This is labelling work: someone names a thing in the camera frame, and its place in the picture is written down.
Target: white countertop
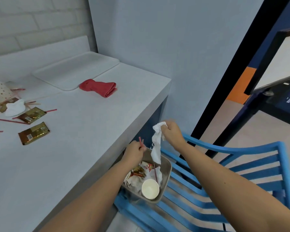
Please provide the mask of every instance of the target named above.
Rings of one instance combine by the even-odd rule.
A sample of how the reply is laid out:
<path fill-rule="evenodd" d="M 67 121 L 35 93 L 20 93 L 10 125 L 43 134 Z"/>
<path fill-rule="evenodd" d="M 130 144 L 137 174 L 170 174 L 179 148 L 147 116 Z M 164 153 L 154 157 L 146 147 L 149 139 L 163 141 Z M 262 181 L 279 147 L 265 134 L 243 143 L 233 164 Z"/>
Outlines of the white countertop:
<path fill-rule="evenodd" d="M 31 125 L 0 121 L 0 231 L 31 232 L 94 164 L 102 175 L 170 87 L 169 78 L 123 63 L 95 80 L 116 82 L 118 90 L 103 98 L 31 76 L 18 80 L 26 88 L 22 98 L 43 97 L 37 107 L 58 110 Z M 23 146 L 18 132 L 43 121 L 51 132 Z"/>

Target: orange wall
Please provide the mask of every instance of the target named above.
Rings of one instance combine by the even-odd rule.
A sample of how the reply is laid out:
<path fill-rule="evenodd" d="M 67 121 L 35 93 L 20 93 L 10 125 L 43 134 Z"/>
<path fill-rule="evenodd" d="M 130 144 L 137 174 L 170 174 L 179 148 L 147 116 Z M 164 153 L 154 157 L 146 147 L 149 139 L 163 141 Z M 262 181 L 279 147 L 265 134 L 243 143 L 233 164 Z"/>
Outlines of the orange wall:
<path fill-rule="evenodd" d="M 246 100 L 249 98 L 249 95 L 244 94 L 244 91 L 256 70 L 257 69 L 253 67 L 247 67 L 245 69 L 245 71 L 229 93 L 227 100 L 231 100 L 240 104 L 244 104 L 246 102 Z"/>

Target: white brick wall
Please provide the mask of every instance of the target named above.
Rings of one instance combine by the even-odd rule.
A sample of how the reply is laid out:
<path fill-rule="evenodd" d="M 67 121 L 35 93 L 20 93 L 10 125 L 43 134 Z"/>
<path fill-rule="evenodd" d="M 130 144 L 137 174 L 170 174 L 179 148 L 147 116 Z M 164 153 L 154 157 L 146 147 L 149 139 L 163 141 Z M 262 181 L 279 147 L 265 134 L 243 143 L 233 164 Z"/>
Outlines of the white brick wall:
<path fill-rule="evenodd" d="M 0 0 L 0 55 L 82 35 L 97 52 L 88 0 Z"/>

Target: blue wall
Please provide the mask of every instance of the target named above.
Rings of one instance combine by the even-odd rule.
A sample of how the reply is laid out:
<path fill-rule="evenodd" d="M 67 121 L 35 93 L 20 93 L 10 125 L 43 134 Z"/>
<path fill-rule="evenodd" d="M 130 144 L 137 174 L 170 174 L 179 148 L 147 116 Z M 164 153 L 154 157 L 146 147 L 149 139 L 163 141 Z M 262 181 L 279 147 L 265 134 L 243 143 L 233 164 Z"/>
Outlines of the blue wall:
<path fill-rule="evenodd" d="M 275 34 L 280 31 L 290 28 L 290 2 L 280 15 L 279 19 L 273 26 L 272 30 L 269 32 L 265 40 L 263 41 L 262 45 L 256 52 L 255 56 L 252 58 L 251 62 L 249 63 L 249 67 L 258 68 L 260 61 L 262 60 L 264 54 L 266 53 L 268 47 L 270 46 Z"/>

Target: white paper cup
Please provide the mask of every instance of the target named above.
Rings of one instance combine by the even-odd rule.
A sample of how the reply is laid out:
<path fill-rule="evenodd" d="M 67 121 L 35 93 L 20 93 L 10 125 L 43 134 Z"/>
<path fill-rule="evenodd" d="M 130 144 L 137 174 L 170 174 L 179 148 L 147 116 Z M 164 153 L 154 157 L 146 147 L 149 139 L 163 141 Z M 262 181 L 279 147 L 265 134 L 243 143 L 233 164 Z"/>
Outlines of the white paper cup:
<path fill-rule="evenodd" d="M 149 200 L 155 199 L 159 194 L 159 185 L 153 179 L 147 179 L 142 184 L 142 195 Z"/>

